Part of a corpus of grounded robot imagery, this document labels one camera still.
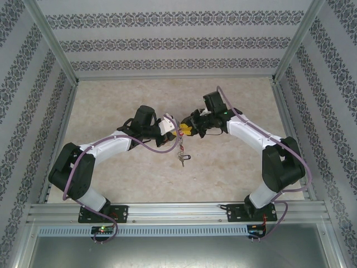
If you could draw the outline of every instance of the wall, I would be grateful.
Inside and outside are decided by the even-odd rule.
[[[71,85],[19,0],[0,1],[0,267],[37,203]]]
[[[310,3],[38,1],[80,78],[272,75]]]
[[[357,267],[357,1],[328,0],[280,81],[348,267]]]

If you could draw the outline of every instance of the white robot arm segment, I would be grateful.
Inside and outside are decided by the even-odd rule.
[[[243,114],[240,115],[244,120],[248,121],[250,124],[255,125],[253,122],[249,121],[247,117]],[[260,130],[265,132],[267,135],[275,138],[276,140],[280,140],[281,137],[271,135],[269,132],[265,131],[264,129],[260,128],[259,126],[255,125],[258,127]],[[275,145],[276,143],[271,141],[270,139],[266,138],[263,136],[261,133],[253,129],[251,126],[249,126],[246,122],[243,122],[241,119],[239,119],[237,116],[232,117],[229,121],[227,121],[227,130],[228,133],[231,134],[232,136],[240,138],[242,141],[244,141],[246,144],[248,144],[251,148],[255,149],[256,152],[262,156],[262,151],[268,146],[268,145]]]
[[[119,136],[125,135],[123,131],[114,131],[110,136]],[[90,149],[87,154],[91,154],[95,157],[95,164],[97,166],[99,163],[105,161],[106,159],[116,155],[120,152],[126,152],[130,148],[132,140],[130,138],[114,138],[112,140],[104,141],[101,144],[95,146],[94,148]],[[81,151],[84,151],[89,146],[92,146],[93,143],[82,144],[80,145]]]

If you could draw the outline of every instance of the aluminum frame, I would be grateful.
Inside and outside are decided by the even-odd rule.
[[[243,202],[128,203],[125,204],[129,206],[127,223],[118,225],[119,228],[188,226],[224,229],[233,225],[238,228],[239,226],[244,228],[248,224],[261,224],[261,222],[228,222],[226,211],[222,210],[220,205],[233,203],[243,204]],[[288,201],[288,205],[289,210],[282,224],[316,224],[330,267],[346,267],[325,202],[297,200]],[[68,227],[75,228],[78,226],[101,226],[101,224],[78,223],[79,208],[77,204],[32,204],[13,267],[29,266],[41,228],[53,226],[68,229]],[[284,204],[276,204],[278,218],[280,218],[284,210]],[[225,235],[243,234],[226,233]],[[68,237],[71,235],[65,232],[58,232],[57,236]]]

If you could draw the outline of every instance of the marble-patterned floor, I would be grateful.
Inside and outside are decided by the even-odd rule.
[[[268,78],[119,80],[79,83],[64,144],[80,145],[111,134],[143,104],[153,107],[158,117],[169,113],[180,121],[204,108],[203,95],[217,85],[249,119],[285,137]],[[243,200],[262,182],[258,153],[236,137],[184,137],[184,147],[192,157],[185,167],[178,149],[161,155],[138,146],[99,164],[91,185],[115,203],[220,202]],[[303,199],[303,194],[287,193],[283,199]],[[62,192],[53,186],[49,203],[62,202]]]

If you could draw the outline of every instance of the purple cable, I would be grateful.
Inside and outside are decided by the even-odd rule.
[[[173,124],[173,126],[174,126],[174,128],[175,128],[176,133],[179,133],[179,128],[178,128],[177,124],[175,123],[175,120],[171,119],[170,117],[168,117],[168,116],[166,116],[166,115],[164,115],[164,117],[167,118],[168,120],[170,120],[170,122]],[[130,138],[131,140],[133,140],[133,141],[135,141],[135,142],[138,142],[139,144],[141,144],[141,145],[144,146],[145,148],[149,149],[150,151],[156,152],[156,153],[158,153],[158,154],[165,154],[165,153],[167,153],[167,152],[171,152],[171,151],[176,147],[176,145],[177,145],[178,142],[179,142],[179,135],[177,135],[176,140],[175,140],[175,144],[174,144],[170,149],[168,149],[168,150],[166,150],[166,151],[158,151],[158,150],[155,150],[155,149],[153,149],[153,148],[150,148],[149,146],[147,146],[145,143],[143,143],[142,141],[138,140],[137,138],[134,138],[134,137],[131,137],[131,136],[127,136],[127,135],[109,136],[109,137],[106,137],[106,138],[103,138],[103,139],[99,140],[99,141],[95,142],[94,144],[92,144],[91,146],[88,146],[88,148],[86,148],[86,149],[78,156],[76,162],[74,163],[74,165],[73,165],[73,167],[72,167],[72,171],[71,171],[71,173],[70,173],[70,175],[69,175],[69,177],[68,177],[68,181],[67,181],[65,190],[64,190],[64,192],[63,192],[63,197],[62,197],[63,200],[67,200],[67,199],[69,198],[69,197],[67,197],[67,192],[68,192],[69,186],[70,186],[70,184],[71,184],[71,182],[72,182],[72,178],[73,178],[74,172],[75,172],[76,168],[78,167],[79,162],[80,162],[80,160],[82,159],[82,157],[83,157],[89,150],[93,149],[95,146],[101,144],[101,143],[104,142],[104,141],[112,140],[112,139],[115,139],[115,138]],[[111,237],[109,237],[107,240],[100,242],[101,244],[109,242],[110,240],[112,240],[112,239],[117,235],[118,230],[119,230],[119,227],[118,227],[117,222],[116,222],[113,218],[110,218],[109,216],[107,216],[107,215],[105,215],[105,214],[102,214],[102,213],[100,213],[100,212],[98,212],[98,211],[95,211],[94,209],[91,209],[91,208],[85,206],[84,204],[82,204],[82,203],[79,202],[78,200],[76,200],[76,202],[77,202],[78,204],[80,204],[83,208],[85,208],[85,209],[87,209],[87,210],[89,210],[89,211],[91,211],[91,212],[93,212],[93,213],[95,213],[95,214],[97,214],[97,215],[99,215],[99,216],[101,216],[101,217],[104,217],[104,218],[106,218],[106,219],[112,221],[113,224],[115,225],[115,232],[113,233],[113,235],[112,235]],[[95,239],[96,235],[97,235],[97,234],[95,234],[94,237],[93,237],[93,240],[94,240],[95,243],[98,242],[98,241]]]
[[[249,123],[248,120],[245,120],[242,116],[240,116],[236,110],[234,109],[234,107],[232,106],[232,104],[230,104],[228,98],[225,96],[223,90],[221,89],[221,87],[218,85],[217,86],[217,91],[222,95],[222,97],[225,99],[225,102],[227,102],[229,108],[231,108],[231,110],[233,111],[233,113],[240,119],[242,120],[245,124],[249,125],[251,128],[253,128],[254,130],[256,130],[257,132],[259,132],[260,134],[262,134],[264,137],[269,138],[270,140],[272,140],[273,142],[275,142],[276,144],[280,145],[282,148],[284,148],[285,150],[287,150],[290,154],[292,154],[294,157],[296,157],[297,160],[300,161],[300,163],[305,167],[306,169],[306,173],[307,173],[307,183],[305,186],[298,188],[298,189],[292,189],[292,190],[282,190],[280,193],[278,193],[273,199],[272,202],[274,203],[283,203],[285,204],[286,208],[285,211],[283,213],[283,215],[281,216],[281,218],[279,219],[279,221],[276,223],[276,225],[274,226],[274,228],[267,234],[265,235],[263,238],[261,238],[260,240],[266,239],[267,237],[269,237],[275,230],[276,228],[279,226],[279,224],[284,220],[284,217],[288,211],[288,204],[285,201],[275,201],[282,193],[293,193],[293,192],[299,192],[299,191],[304,191],[306,190],[309,185],[312,182],[312,174],[311,174],[311,170],[310,168],[307,166],[306,162],[300,157],[300,155],[298,155],[296,152],[294,152],[293,150],[291,150],[289,147],[287,147],[286,145],[284,145],[283,143],[281,143],[280,141],[277,141],[276,139],[274,139],[273,137],[269,136],[268,134],[266,134],[264,131],[260,130],[258,127],[256,127],[255,125]]]

